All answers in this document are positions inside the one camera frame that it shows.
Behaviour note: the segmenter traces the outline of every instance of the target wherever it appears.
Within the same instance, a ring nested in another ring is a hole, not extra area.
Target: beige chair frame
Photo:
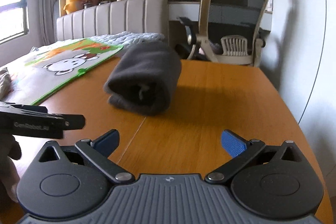
[[[261,48],[263,46],[263,41],[261,39],[256,39],[259,31],[261,19],[263,18],[264,11],[268,0],[264,0],[263,7],[261,9],[258,22],[256,24],[253,40],[252,40],[252,55],[248,56],[226,56],[226,55],[216,55],[213,53],[208,36],[208,19],[209,19],[209,8],[211,0],[201,0],[201,5],[199,6],[199,33],[196,35],[197,43],[200,43],[202,50],[204,51],[207,58],[212,62],[226,63],[226,64],[237,64],[237,65],[253,65],[258,67],[260,65]]]

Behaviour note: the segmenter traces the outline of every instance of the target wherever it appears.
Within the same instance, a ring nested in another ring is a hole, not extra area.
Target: window frame
[[[15,3],[10,3],[4,6],[0,6],[0,13],[4,11],[8,11],[8,10],[17,9],[17,8],[22,8],[22,11],[23,11],[23,29],[24,30],[23,32],[13,34],[9,37],[6,37],[0,40],[0,44],[4,42],[8,42],[14,38],[21,37],[23,35],[28,34],[29,29],[28,29],[28,17],[27,17],[27,0],[21,0]]]

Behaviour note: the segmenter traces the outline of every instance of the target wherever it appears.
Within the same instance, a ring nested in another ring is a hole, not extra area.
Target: tufted headboard panel
[[[168,41],[167,0],[117,1],[57,19],[58,41],[124,31],[162,33]]]

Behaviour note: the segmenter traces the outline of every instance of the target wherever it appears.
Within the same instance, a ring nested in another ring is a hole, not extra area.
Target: cartoon bear
[[[64,75],[69,72],[72,72],[74,68],[83,65],[86,61],[95,60],[99,58],[99,54],[84,53],[78,54],[73,58],[59,60],[55,63],[50,63],[45,65],[43,68],[46,68],[48,71],[55,72],[55,75]]]

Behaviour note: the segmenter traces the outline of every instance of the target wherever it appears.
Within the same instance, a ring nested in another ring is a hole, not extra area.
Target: stuffed animal
[[[82,10],[84,8],[82,0],[65,0],[65,6],[63,10],[67,12],[67,14],[73,13],[78,10]]]

